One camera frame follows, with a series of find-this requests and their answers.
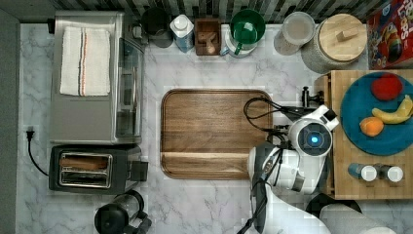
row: kitchen towel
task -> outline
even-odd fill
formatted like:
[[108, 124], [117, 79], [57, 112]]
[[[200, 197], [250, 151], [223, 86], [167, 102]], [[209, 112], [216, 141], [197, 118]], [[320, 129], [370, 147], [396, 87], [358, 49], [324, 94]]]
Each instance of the kitchen towel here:
[[60, 93], [107, 96], [110, 92], [110, 34], [105, 29], [66, 27]]

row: countertop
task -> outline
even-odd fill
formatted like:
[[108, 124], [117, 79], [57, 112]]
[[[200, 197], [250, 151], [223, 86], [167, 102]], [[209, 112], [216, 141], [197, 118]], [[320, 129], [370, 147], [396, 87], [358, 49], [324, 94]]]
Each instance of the countertop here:
[[[140, 147], [149, 162], [148, 181], [135, 188], [153, 220], [149, 233], [237, 233], [251, 216], [248, 180], [172, 179], [160, 165], [161, 100], [174, 88], [259, 89], [279, 103], [297, 102], [303, 86], [313, 86], [319, 74], [309, 70], [300, 53], [278, 55], [273, 39], [279, 25], [268, 25], [264, 38], [247, 58], [198, 57], [195, 49], [181, 53], [175, 44], [145, 51], [143, 135]], [[26, 153], [26, 126], [38, 133], [32, 144], [35, 159], [48, 168], [50, 85], [54, 36], [45, 24], [21, 25], [19, 80], [19, 164], [17, 233], [96, 233], [94, 212], [113, 196], [54, 192]], [[363, 55], [349, 69], [366, 69]], [[274, 123], [283, 124], [275, 117]], [[313, 197], [281, 189], [276, 192], [304, 209]], [[413, 233], [410, 201], [360, 202], [364, 213], [397, 233]], [[256, 233], [253, 228], [249, 233]]]

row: jar lid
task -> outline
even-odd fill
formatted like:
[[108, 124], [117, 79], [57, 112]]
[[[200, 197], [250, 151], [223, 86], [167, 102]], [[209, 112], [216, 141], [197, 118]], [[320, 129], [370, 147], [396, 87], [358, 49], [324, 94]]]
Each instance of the jar lid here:
[[188, 20], [185, 16], [180, 15], [173, 20], [173, 24], [175, 25], [176, 29], [183, 30], [188, 25]]
[[282, 35], [294, 45], [304, 45], [313, 39], [316, 24], [307, 13], [294, 12], [285, 18], [282, 24]]
[[387, 172], [388, 179], [392, 182], [399, 182], [403, 178], [403, 170], [400, 167], [391, 167]]
[[367, 29], [357, 18], [338, 14], [320, 24], [319, 44], [331, 59], [351, 61], [363, 52], [367, 44]]
[[372, 166], [365, 166], [361, 169], [361, 177], [366, 181], [373, 181], [377, 177], [377, 171]]

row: striped backsplash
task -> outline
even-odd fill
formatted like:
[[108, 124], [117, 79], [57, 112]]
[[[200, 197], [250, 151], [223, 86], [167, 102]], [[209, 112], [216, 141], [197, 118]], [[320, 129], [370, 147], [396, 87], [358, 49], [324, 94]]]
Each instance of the striped backsplash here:
[[365, 21], [389, 1], [384, 0], [50, 0], [58, 10], [121, 10], [140, 19], [145, 9], [160, 7], [173, 18], [184, 14], [191, 20], [220, 18], [228, 23], [239, 10], [259, 12], [267, 23], [281, 23], [292, 12], [306, 12], [316, 22], [346, 13]]

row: banana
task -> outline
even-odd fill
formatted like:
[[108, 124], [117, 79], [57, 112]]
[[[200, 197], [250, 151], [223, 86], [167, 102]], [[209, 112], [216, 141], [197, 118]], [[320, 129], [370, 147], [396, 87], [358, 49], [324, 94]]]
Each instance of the banana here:
[[410, 118], [413, 113], [413, 101], [406, 95], [397, 111], [389, 113], [378, 108], [373, 108], [371, 113], [380, 118], [385, 124], [400, 124]]

